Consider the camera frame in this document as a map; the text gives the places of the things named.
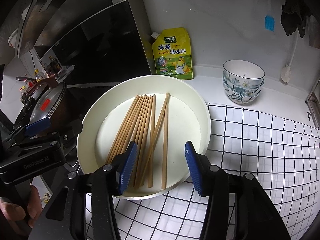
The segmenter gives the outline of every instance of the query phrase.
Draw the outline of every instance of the green and yellow bag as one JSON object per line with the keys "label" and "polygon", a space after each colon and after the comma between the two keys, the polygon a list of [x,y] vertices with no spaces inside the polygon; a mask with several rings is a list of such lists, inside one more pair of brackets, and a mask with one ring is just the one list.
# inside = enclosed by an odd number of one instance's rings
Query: green and yellow bag
{"label": "green and yellow bag", "polygon": [[158,75],[193,79],[190,38],[185,28],[163,30],[152,50]]}

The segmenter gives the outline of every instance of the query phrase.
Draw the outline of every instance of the red sticker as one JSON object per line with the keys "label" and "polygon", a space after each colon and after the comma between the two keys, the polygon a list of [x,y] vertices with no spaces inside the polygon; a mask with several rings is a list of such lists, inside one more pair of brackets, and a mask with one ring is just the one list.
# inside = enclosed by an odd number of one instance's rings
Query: red sticker
{"label": "red sticker", "polygon": [[50,99],[46,99],[45,101],[44,101],[44,103],[42,104],[42,106],[40,107],[40,109],[42,110],[42,111],[44,111],[46,108],[47,108],[47,106],[48,106],[48,104],[50,103]]}

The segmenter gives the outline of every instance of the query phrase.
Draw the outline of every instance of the silver bolt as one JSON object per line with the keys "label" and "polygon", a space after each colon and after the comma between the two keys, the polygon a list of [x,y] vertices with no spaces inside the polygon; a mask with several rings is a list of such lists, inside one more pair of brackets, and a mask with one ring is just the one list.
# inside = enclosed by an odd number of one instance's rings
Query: silver bolt
{"label": "silver bolt", "polygon": [[110,165],[110,164],[104,165],[102,169],[104,171],[111,171],[112,170],[112,165]]}
{"label": "silver bolt", "polygon": [[77,174],[73,171],[68,174],[69,179],[73,179]]}
{"label": "silver bolt", "polygon": [[216,172],[216,171],[219,170],[219,167],[216,166],[216,165],[211,165],[211,166],[209,167],[209,169],[210,169],[210,171]]}
{"label": "silver bolt", "polygon": [[245,177],[246,177],[247,179],[253,179],[253,178],[254,178],[254,176],[253,176],[251,173],[246,173],[246,174],[245,174]]}

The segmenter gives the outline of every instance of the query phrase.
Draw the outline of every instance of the stacked bowl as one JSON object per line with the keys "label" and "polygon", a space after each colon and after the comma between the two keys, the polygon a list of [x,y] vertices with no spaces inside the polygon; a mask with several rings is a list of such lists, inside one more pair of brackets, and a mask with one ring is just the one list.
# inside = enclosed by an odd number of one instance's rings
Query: stacked bowl
{"label": "stacked bowl", "polygon": [[245,60],[229,60],[223,64],[223,87],[237,104],[255,100],[264,84],[265,73],[259,66]]}

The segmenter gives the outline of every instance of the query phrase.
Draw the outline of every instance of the human hand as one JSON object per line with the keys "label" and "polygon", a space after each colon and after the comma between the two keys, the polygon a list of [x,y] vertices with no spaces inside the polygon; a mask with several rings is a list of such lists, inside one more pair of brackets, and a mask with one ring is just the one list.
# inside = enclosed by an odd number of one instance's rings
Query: human hand
{"label": "human hand", "polygon": [[[31,187],[31,192],[30,192],[27,210],[31,218],[29,219],[28,224],[31,228],[33,228],[34,223],[39,218],[42,212],[42,205],[41,205],[41,200],[40,200],[40,196],[37,188],[33,185],[31,185],[30,187]],[[15,221],[23,220],[24,217],[26,216],[26,213],[23,210],[23,208],[14,203],[7,203],[7,202],[0,201],[0,209],[4,214],[5,218],[9,221],[12,228],[17,233],[20,233],[20,230],[17,224],[15,223]]]}

